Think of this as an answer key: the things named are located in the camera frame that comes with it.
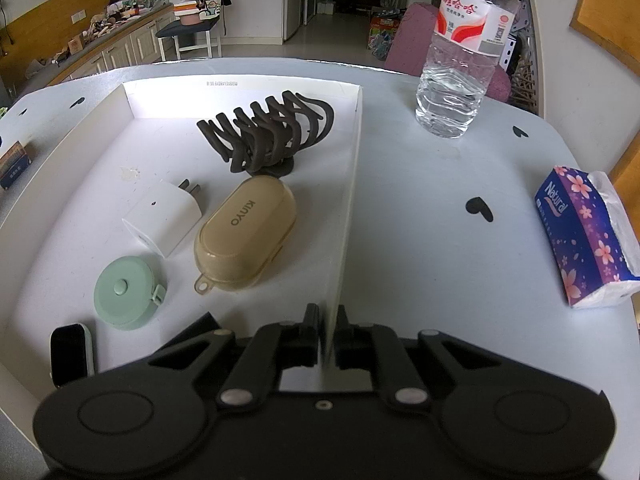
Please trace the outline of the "white cardboard tray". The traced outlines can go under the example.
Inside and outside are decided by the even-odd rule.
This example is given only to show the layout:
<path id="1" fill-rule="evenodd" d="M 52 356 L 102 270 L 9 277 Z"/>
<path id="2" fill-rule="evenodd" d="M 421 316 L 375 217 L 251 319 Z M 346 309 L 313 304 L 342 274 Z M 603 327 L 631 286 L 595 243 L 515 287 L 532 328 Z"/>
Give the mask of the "white cardboard tray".
<path id="1" fill-rule="evenodd" d="M 6 114 L 5 139 L 63 136 L 1 226 L 3 414 L 32 435 L 70 324 L 98 372 L 204 313 L 248 337 L 316 304 L 333 330 L 361 122 L 356 84 L 264 75 L 77 81 Z"/>

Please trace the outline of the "dark brown wavy hair claw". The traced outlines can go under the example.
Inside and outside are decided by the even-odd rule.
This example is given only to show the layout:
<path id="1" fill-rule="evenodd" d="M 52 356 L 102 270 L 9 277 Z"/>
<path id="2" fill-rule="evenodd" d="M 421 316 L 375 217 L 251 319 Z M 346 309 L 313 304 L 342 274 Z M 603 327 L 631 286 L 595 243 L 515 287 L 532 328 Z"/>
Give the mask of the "dark brown wavy hair claw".
<path id="1" fill-rule="evenodd" d="M 237 107 L 232 118 L 219 113 L 196 126 L 232 174 L 282 178 L 293 171 L 297 153 L 329 135 L 334 120 L 329 102 L 285 90 L 280 99 L 253 102 L 249 113 Z"/>

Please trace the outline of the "purple tissue pack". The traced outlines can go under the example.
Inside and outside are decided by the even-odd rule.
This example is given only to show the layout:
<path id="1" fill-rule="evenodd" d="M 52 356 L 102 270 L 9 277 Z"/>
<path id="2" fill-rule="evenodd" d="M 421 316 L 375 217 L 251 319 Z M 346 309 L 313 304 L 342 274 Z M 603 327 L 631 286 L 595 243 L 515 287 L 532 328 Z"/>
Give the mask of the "purple tissue pack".
<path id="1" fill-rule="evenodd" d="M 613 307 L 639 291 L 639 242 L 604 172 L 556 166 L 535 204 L 570 307 Z"/>

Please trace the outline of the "clear water bottle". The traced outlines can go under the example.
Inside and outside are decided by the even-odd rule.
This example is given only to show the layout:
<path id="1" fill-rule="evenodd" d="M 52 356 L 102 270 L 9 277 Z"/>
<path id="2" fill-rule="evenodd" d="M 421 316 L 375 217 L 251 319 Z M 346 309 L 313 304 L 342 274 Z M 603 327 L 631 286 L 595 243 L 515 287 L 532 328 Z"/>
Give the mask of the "clear water bottle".
<path id="1" fill-rule="evenodd" d="M 506 46 L 520 0 L 440 0 L 431 50 L 416 89 L 416 120 L 447 139 L 463 136 L 480 110 Z M 436 37 L 464 49 L 446 47 L 435 56 Z"/>

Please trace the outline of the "colourful card box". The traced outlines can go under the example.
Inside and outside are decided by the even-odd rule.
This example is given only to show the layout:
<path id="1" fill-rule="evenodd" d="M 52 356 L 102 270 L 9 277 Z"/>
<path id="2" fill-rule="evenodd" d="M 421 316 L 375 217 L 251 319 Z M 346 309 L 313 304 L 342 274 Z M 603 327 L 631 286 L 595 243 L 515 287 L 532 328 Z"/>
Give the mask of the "colourful card box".
<path id="1" fill-rule="evenodd" d="M 30 166 L 32 160 L 20 141 L 16 141 L 1 157 L 0 186 L 7 190 Z"/>

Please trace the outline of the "white power adapter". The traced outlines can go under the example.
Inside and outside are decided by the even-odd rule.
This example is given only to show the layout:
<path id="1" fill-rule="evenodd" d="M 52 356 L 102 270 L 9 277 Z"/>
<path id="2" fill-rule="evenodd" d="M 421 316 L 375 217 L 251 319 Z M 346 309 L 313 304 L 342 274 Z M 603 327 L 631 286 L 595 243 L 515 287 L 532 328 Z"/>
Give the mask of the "white power adapter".
<path id="1" fill-rule="evenodd" d="M 202 218 L 201 187 L 184 179 L 160 180 L 122 217 L 127 231 L 146 248 L 168 258 Z"/>

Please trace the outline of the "mint green round tape measure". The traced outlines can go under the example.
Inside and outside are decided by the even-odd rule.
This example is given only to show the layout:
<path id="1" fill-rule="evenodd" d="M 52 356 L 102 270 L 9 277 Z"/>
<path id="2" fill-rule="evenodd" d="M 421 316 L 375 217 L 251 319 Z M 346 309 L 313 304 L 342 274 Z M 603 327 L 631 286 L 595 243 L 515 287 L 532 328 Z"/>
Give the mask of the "mint green round tape measure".
<path id="1" fill-rule="evenodd" d="M 136 330 L 149 322 L 166 294 L 166 287 L 143 259 L 127 256 L 101 272 L 93 303 L 104 323 L 118 330 Z"/>

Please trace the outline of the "pink pot on stool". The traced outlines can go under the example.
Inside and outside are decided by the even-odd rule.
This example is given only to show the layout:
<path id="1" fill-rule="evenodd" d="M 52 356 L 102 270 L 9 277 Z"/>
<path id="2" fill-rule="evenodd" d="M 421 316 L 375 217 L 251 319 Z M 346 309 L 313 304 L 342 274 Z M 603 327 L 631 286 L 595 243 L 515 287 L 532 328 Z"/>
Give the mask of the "pink pot on stool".
<path id="1" fill-rule="evenodd" d="M 175 3 L 174 13 L 176 19 L 184 26 L 200 24 L 202 21 L 201 9 L 195 0 L 184 0 Z"/>

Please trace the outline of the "smartwatch with black screen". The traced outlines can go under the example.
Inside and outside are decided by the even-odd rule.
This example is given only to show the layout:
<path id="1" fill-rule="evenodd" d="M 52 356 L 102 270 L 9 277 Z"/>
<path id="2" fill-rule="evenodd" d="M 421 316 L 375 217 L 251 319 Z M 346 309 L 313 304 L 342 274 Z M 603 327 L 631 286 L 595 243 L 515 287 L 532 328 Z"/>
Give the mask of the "smartwatch with black screen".
<path id="1" fill-rule="evenodd" d="M 62 388 L 94 374 L 93 341 L 85 324 L 58 326 L 49 338 L 50 376 Z"/>

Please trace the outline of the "beige Kinyo case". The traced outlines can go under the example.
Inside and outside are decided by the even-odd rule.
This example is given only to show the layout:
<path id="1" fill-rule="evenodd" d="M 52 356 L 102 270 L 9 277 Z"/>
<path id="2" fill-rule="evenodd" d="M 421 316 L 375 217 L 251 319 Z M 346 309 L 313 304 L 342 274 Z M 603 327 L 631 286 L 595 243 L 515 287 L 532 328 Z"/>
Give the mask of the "beige Kinyo case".
<path id="1" fill-rule="evenodd" d="M 253 286 L 280 252 L 297 218 L 295 197 L 269 176 L 242 182 L 206 220 L 194 240 L 200 276 L 194 290 Z"/>

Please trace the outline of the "small dark stool table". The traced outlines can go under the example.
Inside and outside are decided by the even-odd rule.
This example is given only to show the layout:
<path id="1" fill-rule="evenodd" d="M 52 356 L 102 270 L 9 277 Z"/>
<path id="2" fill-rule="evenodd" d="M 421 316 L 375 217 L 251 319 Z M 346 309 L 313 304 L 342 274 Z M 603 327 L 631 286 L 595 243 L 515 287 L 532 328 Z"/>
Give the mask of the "small dark stool table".
<path id="1" fill-rule="evenodd" d="M 163 62 L 167 61 L 166 51 L 164 47 L 164 40 L 170 38 L 174 42 L 174 50 L 176 52 L 177 60 L 181 60 L 183 52 L 190 52 L 196 50 L 206 50 L 207 56 L 211 58 L 214 53 L 214 49 L 217 49 L 218 58 L 222 57 L 222 35 L 220 33 L 220 26 L 218 25 L 220 16 L 211 18 L 210 20 L 202 21 L 198 24 L 183 25 L 179 20 L 175 20 L 166 26 L 164 26 L 159 32 L 156 33 L 156 39 L 158 48 L 160 49 L 160 58 Z M 179 38 L 181 36 L 189 36 L 196 34 L 204 34 L 204 44 L 192 44 L 192 46 L 181 47 Z"/>

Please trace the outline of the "white cabinet counter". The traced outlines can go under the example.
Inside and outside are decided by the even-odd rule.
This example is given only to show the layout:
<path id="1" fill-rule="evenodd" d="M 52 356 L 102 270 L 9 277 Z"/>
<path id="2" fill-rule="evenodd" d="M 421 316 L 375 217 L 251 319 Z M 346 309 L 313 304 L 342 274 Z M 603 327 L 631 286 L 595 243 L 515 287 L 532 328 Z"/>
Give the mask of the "white cabinet counter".
<path id="1" fill-rule="evenodd" d="M 40 70 L 23 84 L 17 96 L 21 98 L 47 86 L 102 74 L 114 68 L 150 64 L 159 60 L 163 47 L 156 33 L 171 23 L 174 17 L 172 4 L 167 3 L 153 12 L 132 18 L 70 56 L 61 65 L 49 64 Z"/>

